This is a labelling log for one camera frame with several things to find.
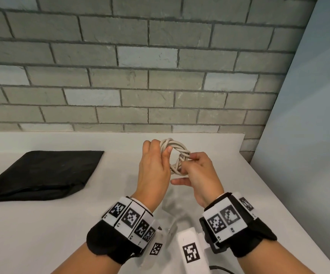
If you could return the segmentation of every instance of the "right hand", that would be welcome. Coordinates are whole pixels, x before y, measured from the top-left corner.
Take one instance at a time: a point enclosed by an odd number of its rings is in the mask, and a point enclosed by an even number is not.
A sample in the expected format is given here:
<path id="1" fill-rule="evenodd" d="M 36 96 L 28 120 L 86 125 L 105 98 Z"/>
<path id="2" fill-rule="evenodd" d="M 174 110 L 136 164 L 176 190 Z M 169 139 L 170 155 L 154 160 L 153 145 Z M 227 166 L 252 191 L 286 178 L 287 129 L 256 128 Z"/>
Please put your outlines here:
<path id="1" fill-rule="evenodd" d="M 181 162 L 181 174 L 188 174 L 189 177 L 172 179 L 170 182 L 176 186 L 193 187 L 197 203 L 205 208 L 223 194 L 224 189 L 205 152 L 191 153 L 189 158 L 192 161 Z"/>

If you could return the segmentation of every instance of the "white table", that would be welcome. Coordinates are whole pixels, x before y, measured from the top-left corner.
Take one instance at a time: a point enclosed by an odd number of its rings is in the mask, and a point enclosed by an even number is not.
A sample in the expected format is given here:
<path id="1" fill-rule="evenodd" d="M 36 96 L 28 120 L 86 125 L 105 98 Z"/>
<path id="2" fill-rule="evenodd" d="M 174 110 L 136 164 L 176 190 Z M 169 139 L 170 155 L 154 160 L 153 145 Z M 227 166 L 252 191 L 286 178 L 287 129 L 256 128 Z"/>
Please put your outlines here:
<path id="1" fill-rule="evenodd" d="M 48 274 L 86 238 L 104 210 L 134 192 L 142 142 L 172 137 L 193 152 L 204 151 L 226 191 L 243 193 L 260 218 L 284 245 L 316 274 L 330 274 L 330 261 L 261 178 L 238 153 L 241 134 L 114 134 L 0 133 L 0 173 L 31 150 L 104 150 L 86 187 L 64 199 L 44 202 L 0 202 L 0 274 Z M 172 155 L 175 161 L 178 153 Z M 194 226 L 201 231 L 202 208 L 189 187 L 170 185 L 164 206 L 178 220 L 178 231 Z M 184 273 L 175 240 L 148 273 Z M 243 273 L 230 250 L 207 253 L 210 263 Z M 130 260 L 120 273 L 138 273 Z"/>

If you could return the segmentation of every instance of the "light blue wall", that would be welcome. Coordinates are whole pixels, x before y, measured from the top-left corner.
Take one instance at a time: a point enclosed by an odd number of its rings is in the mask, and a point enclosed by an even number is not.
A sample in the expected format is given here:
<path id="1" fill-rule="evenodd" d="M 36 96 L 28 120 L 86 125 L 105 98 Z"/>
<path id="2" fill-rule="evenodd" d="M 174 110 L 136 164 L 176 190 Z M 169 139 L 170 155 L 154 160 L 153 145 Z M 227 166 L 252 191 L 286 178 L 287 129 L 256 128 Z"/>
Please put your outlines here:
<path id="1" fill-rule="evenodd" d="M 330 259 L 330 0 L 318 0 L 252 167 Z"/>

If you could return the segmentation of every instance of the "black bag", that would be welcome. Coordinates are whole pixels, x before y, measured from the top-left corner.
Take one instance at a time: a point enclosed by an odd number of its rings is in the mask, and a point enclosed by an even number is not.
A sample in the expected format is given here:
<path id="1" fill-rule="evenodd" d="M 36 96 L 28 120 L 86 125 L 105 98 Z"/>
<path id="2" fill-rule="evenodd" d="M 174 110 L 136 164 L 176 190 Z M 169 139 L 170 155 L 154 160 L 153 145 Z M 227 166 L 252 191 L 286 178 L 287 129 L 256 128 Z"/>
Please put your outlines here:
<path id="1" fill-rule="evenodd" d="M 31 151 L 0 175 L 0 201 L 44 201 L 83 189 L 103 151 Z"/>

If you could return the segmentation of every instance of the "brick wall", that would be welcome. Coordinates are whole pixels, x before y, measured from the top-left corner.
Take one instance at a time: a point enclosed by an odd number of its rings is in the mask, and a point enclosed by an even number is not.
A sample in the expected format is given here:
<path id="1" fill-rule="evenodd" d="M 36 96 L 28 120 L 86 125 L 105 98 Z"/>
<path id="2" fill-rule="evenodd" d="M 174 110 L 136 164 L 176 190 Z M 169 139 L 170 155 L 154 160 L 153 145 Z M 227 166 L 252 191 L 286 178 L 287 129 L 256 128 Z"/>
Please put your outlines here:
<path id="1" fill-rule="evenodd" d="M 315 0 L 0 0 L 0 131 L 245 133 Z"/>

